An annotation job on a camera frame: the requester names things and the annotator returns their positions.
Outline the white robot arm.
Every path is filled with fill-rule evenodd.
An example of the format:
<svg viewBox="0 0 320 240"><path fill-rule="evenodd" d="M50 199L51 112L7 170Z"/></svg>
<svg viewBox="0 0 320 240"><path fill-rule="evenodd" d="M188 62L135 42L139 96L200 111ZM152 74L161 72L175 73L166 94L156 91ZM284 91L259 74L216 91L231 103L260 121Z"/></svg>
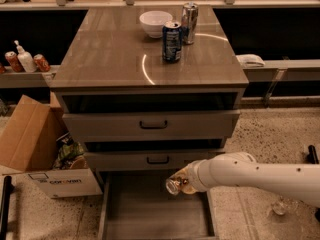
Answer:
<svg viewBox="0 0 320 240"><path fill-rule="evenodd" d="M266 164L246 152L225 153L194 161L166 180L173 195L218 186L255 187L320 207L319 164Z"/></svg>

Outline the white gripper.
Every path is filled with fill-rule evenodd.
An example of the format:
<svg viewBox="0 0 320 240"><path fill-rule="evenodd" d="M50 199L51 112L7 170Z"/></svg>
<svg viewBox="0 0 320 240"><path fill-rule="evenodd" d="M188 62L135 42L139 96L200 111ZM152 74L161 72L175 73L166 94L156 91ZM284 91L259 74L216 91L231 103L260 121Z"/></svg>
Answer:
<svg viewBox="0 0 320 240"><path fill-rule="evenodd" d="M178 170L173 178L178 181L185 181L188 179L187 185L183 185L181 191L184 194L192 195L196 192L206 192L208 188L201 182L198 175L202 161L194 161L180 170Z"/></svg>

